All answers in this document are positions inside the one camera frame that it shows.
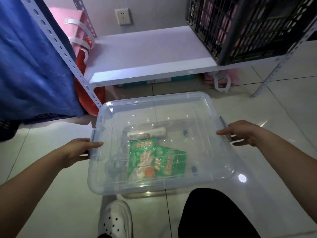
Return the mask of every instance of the electrical outlet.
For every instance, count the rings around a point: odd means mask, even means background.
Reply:
[[[115,9],[114,11],[116,13],[119,25],[130,25],[131,24],[130,15],[129,15],[129,8]]]

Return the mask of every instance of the transparent lid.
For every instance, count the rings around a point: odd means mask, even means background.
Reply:
[[[105,103],[92,141],[88,186],[96,194],[156,191],[229,177],[236,153],[203,92]]]

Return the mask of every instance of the black pants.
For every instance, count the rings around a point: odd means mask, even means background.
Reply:
[[[185,203],[178,237],[260,237],[240,209],[215,189],[193,190]],[[102,234],[98,238],[109,238]]]

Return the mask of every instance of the person's left hand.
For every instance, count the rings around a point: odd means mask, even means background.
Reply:
[[[73,139],[55,150],[62,159],[63,168],[68,168],[78,161],[89,159],[89,149],[103,145],[103,142],[89,142],[89,140],[89,138]]]

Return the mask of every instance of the leg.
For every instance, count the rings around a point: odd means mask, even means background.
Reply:
[[[178,227],[182,237],[260,237],[256,229],[225,194],[215,189],[193,190]]]
[[[98,238],[131,238],[132,216],[127,203],[115,200],[100,211]]]

